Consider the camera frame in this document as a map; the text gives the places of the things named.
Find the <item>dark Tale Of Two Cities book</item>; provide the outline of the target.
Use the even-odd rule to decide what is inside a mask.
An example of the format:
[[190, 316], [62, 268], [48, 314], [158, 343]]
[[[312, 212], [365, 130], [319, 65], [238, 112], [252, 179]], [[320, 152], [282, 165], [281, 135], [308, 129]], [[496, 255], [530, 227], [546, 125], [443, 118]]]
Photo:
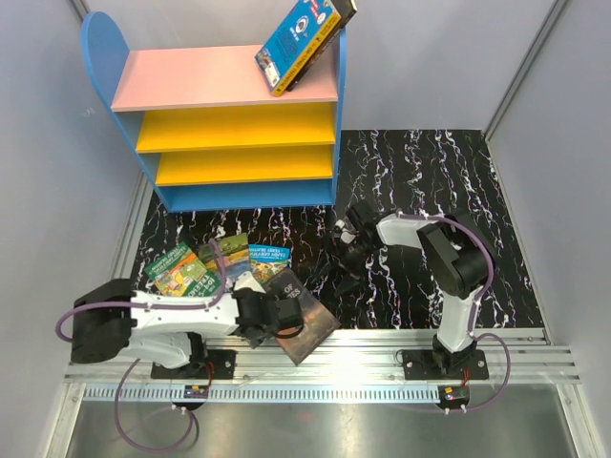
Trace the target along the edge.
[[279, 300], [295, 300], [302, 322], [280, 330], [275, 339], [295, 365], [301, 364], [323, 341], [340, 327], [337, 318], [302, 284], [288, 267], [263, 284]]

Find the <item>blue treehouse paperback book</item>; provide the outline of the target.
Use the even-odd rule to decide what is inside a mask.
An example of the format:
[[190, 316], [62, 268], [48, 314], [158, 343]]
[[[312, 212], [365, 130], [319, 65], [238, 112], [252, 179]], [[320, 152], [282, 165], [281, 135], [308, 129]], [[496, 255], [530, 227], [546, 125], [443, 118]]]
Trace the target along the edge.
[[254, 57], [272, 96], [287, 90], [341, 19], [332, 1], [295, 3]]

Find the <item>dark Three Days To See book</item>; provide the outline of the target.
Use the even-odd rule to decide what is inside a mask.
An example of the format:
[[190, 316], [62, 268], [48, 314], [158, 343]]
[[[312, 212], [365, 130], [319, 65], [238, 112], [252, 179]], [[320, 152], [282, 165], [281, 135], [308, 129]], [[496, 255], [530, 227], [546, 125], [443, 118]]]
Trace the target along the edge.
[[357, 12], [354, 0], [331, 0], [330, 3], [340, 14], [342, 21], [349, 21]]

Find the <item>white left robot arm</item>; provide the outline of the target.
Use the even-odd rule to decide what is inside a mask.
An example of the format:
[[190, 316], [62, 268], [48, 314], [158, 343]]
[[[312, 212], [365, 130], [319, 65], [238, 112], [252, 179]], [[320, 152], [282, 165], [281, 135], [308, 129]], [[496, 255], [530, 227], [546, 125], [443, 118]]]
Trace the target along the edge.
[[203, 372], [210, 338], [238, 336], [257, 347], [271, 338], [292, 338], [305, 325], [297, 300], [266, 292], [250, 273], [213, 297], [161, 296], [115, 279], [76, 300], [67, 317], [73, 322], [72, 363], [130, 357], [185, 379]]

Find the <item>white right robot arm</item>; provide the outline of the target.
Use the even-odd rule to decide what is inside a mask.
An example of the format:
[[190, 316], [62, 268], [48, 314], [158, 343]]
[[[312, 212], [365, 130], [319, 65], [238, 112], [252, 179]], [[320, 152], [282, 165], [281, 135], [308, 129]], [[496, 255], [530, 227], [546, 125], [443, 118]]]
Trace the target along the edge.
[[420, 250], [442, 291], [432, 367], [440, 377], [453, 379], [474, 358], [476, 312], [495, 276], [493, 247], [465, 209], [447, 215], [408, 215], [400, 210], [378, 212], [362, 200], [323, 235], [312, 279], [342, 272], [335, 289], [339, 297], [359, 287], [367, 273], [365, 261], [390, 246]]

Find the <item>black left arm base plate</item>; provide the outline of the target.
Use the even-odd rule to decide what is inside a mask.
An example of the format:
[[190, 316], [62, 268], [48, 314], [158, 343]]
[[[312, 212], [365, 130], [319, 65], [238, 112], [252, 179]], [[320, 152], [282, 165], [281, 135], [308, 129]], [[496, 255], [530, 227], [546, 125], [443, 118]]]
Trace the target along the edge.
[[179, 368], [168, 369], [154, 364], [150, 376], [154, 380], [207, 379], [208, 370], [211, 369], [214, 380], [232, 380], [236, 357], [235, 350], [207, 349], [202, 355], [196, 356], [192, 362]]

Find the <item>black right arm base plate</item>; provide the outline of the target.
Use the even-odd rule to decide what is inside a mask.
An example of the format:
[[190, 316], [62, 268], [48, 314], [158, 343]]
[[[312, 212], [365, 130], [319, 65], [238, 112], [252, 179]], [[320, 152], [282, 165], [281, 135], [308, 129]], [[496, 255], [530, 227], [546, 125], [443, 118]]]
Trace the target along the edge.
[[431, 349], [400, 350], [401, 363], [406, 381], [456, 381], [465, 378], [469, 381], [485, 381], [490, 378], [488, 364], [482, 350], [476, 350], [473, 356], [458, 368], [443, 371], [433, 360]]

